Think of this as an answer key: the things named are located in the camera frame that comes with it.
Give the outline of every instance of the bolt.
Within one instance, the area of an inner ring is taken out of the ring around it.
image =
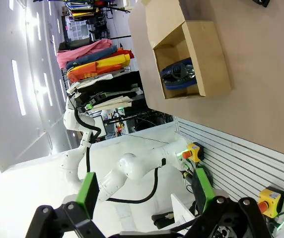
[[[217,199],[217,203],[218,204],[222,204],[225,201],[225,199],[223,199],[222,197],[220,197],[219,199]]]
[[[249,200],[247,200],[247,199],[246,199],[246,200],[244,200],[244,201],[243,201],[243,205],[246,205],[246,206],[250,205],[250,201],[249,201]]]

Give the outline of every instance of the blue denim garment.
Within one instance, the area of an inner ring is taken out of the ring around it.
[[[112,55],[113,53],[117,52],[118,48],[117,46],[111,46],[109,48],[106,48],[104,50],[101,50],[99,52],[96,53],[92,53],[86,56],[82,56],[78,59],[75,59],[73,61],[70,61],[67,63],[66,69],[70,69],[71,67],[75,67],[75,66],[79,66],[79,65],[83,65],[86,63],[91,63],[91,62],[95,62],[101,58],[104,57],[108,57],[109,55]]]

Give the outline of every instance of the brown table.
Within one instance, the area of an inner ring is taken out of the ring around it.
[[[284,0],[267,8],[252,0],[180,2],[187,20],[215,22],[233,91],[164,99],[139,1],[129,24],[148,106],[284,153]]]

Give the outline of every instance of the open cardboard box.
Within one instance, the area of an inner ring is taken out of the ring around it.
[[[146,24],[159,73],[167,66],[191,57],[197,84],[167,90],[165,99],[211,97],[231,91],[229,75],[212,21],[186,21],[178,0],[142,0]]]

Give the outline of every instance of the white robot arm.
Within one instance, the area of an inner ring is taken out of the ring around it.
[[[82,131],[83,138],[77,149],[68,151],[73,154],[64,158],[62,168],[64,170],[67,169],[65,171],[66,181],[74,184],[76,188],[80,188],[81,182],[77,175],[78,165],[84,154],[86,152],[89,153],[87,148],[91,146],[89,138],[92,134],[92,129],[89,128],[94,126],[94,119],[86,115],[80,115],[78,117],[78,112],[75,113],[73,105],[72,99],[67,100],[64,124],[69,130]],[[148,172],[160,166],[171,164],[178,170],[183,170],[183,163],[185,162],[181,162],[177,158],[177,154],[184,151],[187,144],[185,139],[180,138],[173,143],[149,150],[141,156],[136,156],[131,153],[123,155],[114,169],[99,181],[100,192],[98,199],[100,201],[107,200],[125,184],[128,178],[132,180],[142,179]]]

